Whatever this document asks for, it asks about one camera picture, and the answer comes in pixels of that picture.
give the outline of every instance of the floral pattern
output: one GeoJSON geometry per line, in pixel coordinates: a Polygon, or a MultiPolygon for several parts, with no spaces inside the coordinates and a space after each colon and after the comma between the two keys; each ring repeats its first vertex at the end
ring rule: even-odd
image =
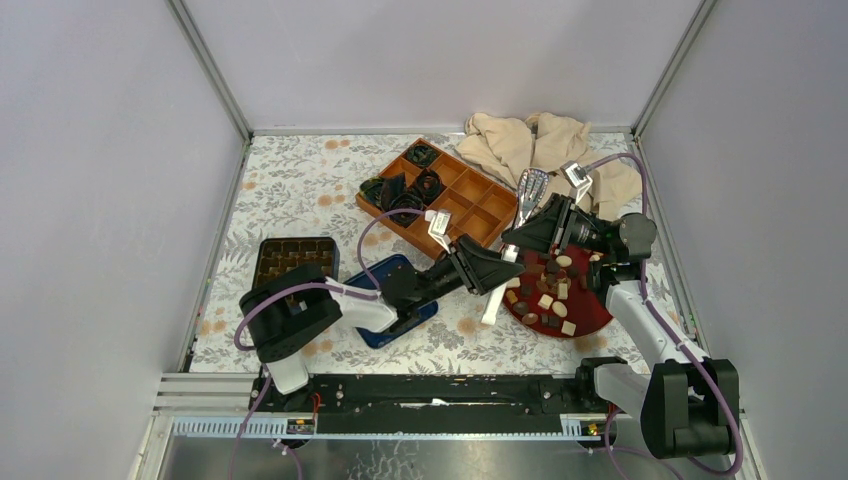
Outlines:
{"type": "MultiPolygon", "coordinates": [[[[253,140],[241,190],[200,316],[192,372],[256,372],[253,353],[236,350],[233,332],[242,319],[239,298],[251,287],[259,243],[268,237],[330,236],[339,247],[339,278],[361,269],[357,239],[371,219],[354,203],[359,183],[376,175],[418,135],[259,136],[253,140]]],[[[425,135],[458,156],[462,135],[425,135]]],[[[627,151],[623,134],[591,134],[595,150],[627,151]]],[[[636,198],[621,213],[641,208],[636,198]]],[[[394,253],[417,268],[432,261],[382,225],[366,237],[367,264],[394,253]]],[[[659,252],[648,265],[650,292],[674,318],[676,311],[659,252]]],[[[501,307],[497,324],[479,318],[486,298],[454,291],[439,300],[439,313],[381,349],[371,349],[349,327],[334,325],[302,353],[313,373],[568,374],[584,357],[618,355],[647,373],[633,341],[613,320],[579,339],[536,333],[501,307]]]]}

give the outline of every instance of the gray wall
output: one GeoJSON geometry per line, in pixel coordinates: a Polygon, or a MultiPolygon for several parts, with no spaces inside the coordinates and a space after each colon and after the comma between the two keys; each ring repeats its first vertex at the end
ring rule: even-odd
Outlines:
{"type": "Polygon", "coordinates": [[[163,1],[0,5],[0,478],[124,478],[239,140],[163,1]]]}
{"type": "Polygon", "coordinates": [[[255,128],[630,125],[698,0],[188,2],[255,128]]]}
{"type": "Polygon", "coordinates": [[[845,476],[846,20],[846,2],[721,2],[644,138],[771,479],[845,476]]]}

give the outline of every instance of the blue tray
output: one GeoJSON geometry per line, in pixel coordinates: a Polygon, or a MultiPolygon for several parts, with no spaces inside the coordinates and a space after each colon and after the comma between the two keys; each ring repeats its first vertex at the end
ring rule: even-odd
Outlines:
{"type": "MultiPolygon", "coordinates": [[[[391,257],[384,258],[374,265],[368,267],[371,270],[371,273],[377,277],[378,282],[382,282],[386,279],[386,276],[389,274],[391,270],[396,269],[401,265],[409,265],[409,259],[406,256],[396,253],[391,257]]],[[[368,290],[376,290],[374,284],[371,283],[371,280],[365,275],[365,272],[359,272],[358,274],[350,277],[350,280],[345,282],[345,285],[350,285],[351,287],[359,287],[366,288],[368,290]]],[[[436,301],[432,301],[427,305],[418,309],[418,321],[409,326],[409,328],[402,330],[398,333],[389,335],[385,333],[374,333],[370,330],[365,330],[364,328],[357,328],[356,331],[359,332],[359,335],[365,340],[365,344],[371,348],[382,348],[393,342],[396,338],[400,337],[404,333],[412,330],[413,328],[421,325],[422,323],[429,320],[433,315],[435,315],[439,311],[439,304],[436,301]]]]}

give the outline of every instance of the white tag on cable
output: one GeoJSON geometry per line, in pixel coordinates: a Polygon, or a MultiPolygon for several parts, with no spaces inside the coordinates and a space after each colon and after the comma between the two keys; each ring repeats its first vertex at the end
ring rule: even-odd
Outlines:
{"type": "Polygon", "coordinates": [[[430,225],[427,227],[427,234],[433,238],[446,252],[450,253],[450,238],[447,236],[448,225],[450,224],[450,212],[447,210],[427,210],[424,212],[424,220],[430,225]]]}

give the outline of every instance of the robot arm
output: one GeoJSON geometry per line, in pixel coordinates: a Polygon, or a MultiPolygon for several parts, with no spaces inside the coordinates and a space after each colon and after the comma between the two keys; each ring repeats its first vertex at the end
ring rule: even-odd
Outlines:
{"type": "Polygon", "coordinates": [[[247,324],[259,360],[280,393],[309,382],[300,350],[336,322],[375,333],[402,332],[418,320],[420,307],[457,288],[482,295],[524,272],[522,265],[502,260],[467,235],[451,242],[445,234],[449,219],[448,212],[428,212],[429,233],[445,249],[435,264],[424,271],[404,265],[388,275],[379,291],[340,284],[317,265],[306,264],[242,297],[239,306],[247,317],[272,296],[307,287],[261,308],[247,324]]]}
{"type": "Polygon", "coordinates": [[[713,360],[667,315],[651,311],[642,298],[643,260],[651,255],[656,225],[642,214],[607,222],[586,214],[570,197],[554,195],[524,226],[503,234],[504,242],[542,252],[574,244],[605,255],[590,262],[588,288],[624,326],[650,377],[619,358],[586,359],[578,377],[587,388],[634,418],[656,458],[726,454],[734,449],[728,420],[706,382],[680,348],[692,352],[722,392],[738,423],[739,382],[728,360],[713,360]]]}

